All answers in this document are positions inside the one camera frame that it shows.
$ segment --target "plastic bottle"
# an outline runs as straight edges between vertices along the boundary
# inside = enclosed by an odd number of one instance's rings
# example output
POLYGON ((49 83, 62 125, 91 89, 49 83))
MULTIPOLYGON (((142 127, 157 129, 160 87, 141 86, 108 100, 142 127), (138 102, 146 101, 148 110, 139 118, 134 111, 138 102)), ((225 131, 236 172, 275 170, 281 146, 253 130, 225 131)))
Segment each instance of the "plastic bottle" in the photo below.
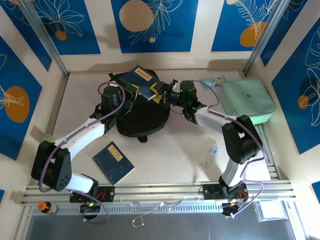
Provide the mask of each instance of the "plastic bottle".
POLYGON ((42 201, 38 204, 38 209, 44 214, 55 214, 58 210, 58 207, 49 201, 42 201))

